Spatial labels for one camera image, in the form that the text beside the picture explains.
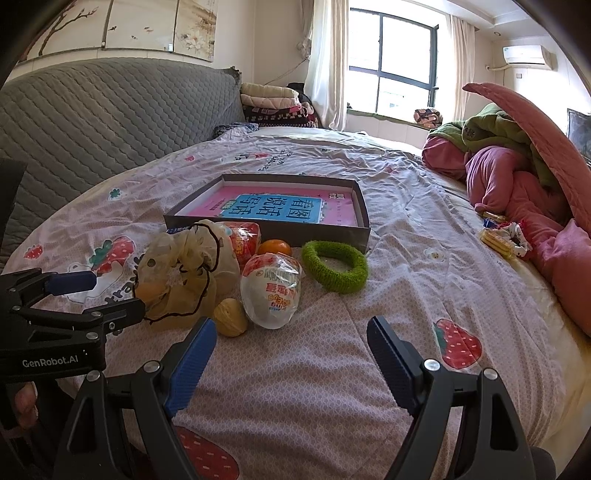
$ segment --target green toy ring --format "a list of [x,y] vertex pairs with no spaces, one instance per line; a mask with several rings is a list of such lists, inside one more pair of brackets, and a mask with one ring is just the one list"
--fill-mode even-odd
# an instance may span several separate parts
[[[327,267],[320,257],[341,260],[350,266],[351,270],[333,270]],[[368,263],[363,253],[347,244],[311,241],[304,245],[301,259],[306,271],[328,291],[355,293],[365,286],[369,276]]]

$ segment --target orange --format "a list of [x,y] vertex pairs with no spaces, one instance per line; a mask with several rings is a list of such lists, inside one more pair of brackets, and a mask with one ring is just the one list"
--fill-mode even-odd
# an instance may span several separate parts
[[261,243],[257,252],[259,255],[262,254],[284,254],[291,256],[291,247],[283,240],[267,240]]

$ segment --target window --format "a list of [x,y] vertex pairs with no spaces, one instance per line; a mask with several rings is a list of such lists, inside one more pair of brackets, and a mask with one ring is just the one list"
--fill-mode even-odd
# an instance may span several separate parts
[[438,29],[351,8],[346,83],[351,107],[412,121],[415,109],[434,106]]

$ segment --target strawberry print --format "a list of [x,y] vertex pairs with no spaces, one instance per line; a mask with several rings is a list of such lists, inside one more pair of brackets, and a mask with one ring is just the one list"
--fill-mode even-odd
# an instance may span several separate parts
[[42,253],[43,245],[33,245],[27,250],[27,253],[24,254],[23,258],[26,258],[27,260],[36,260]]
[[95,249],[95,254],[90,257],[91,270],[97,277],[113,270],[113,262],[124,266],[125,260],[135,251],[133,241],[127,236],[120,236],[114,241],[105,240],[102,247]]
[[240,476],[238,463],[232,455],[215,443],[182,427],[177,434],[199,475],[207,480],[237,480]]
[[451,320],[441,319],[433,324],[443,361],[461,370],[475,364],[482,356],[482,344],[478,338]]

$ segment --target window frame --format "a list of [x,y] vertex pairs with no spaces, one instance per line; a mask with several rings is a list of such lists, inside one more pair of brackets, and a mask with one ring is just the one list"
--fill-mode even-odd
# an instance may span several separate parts
[[[385,14],[383,12],[377,12],[374,10],[366,10],[365,8],[351,7],[349,9],[349,12],[360,12],[360,13],[364,13],[364,14],[379,16],[378,69],[372,70],[372,69],[366,69],[363,67],[355,67],[353,65],[349,65],[349,70],[351,70],[353,72],[369,73],[371,75],[375,75],[376,77],[378,77],[378,88],[376,90],[375,109],[374,109],[373,113],[378,113],[379,88],[380,88],[380,83],[381,83],[382,78],[387,78],[389,80],[395,80],[397,82],[406,83],[408,85],[413,85],[415,87],[420,87],[425,90],[428,90],[429,91],[428,106],[434,107],[435,106],[435,95],[436,95],[436,92],[438,89],[438,87],[436,86],[436,82],[437,82],[437,30],[439,29],[439,25],[435,25],[434,27],[429,27],[429,25],[415,22],[414,20],[409,20],[408,18],[398,17],[396,15]],[[395,73],[389,73],[389,72],[382,71],[382,54],[384,52],[384,17],[393,18],[394,20],[400,20],[403,22],[407,22],[412,25],[416,25],[418,27],[426,28],[427,30],[429,30],[430,38],[431,38],[429,83],[420,82],[419,80],[404,77],[402,75],[397,75]]]

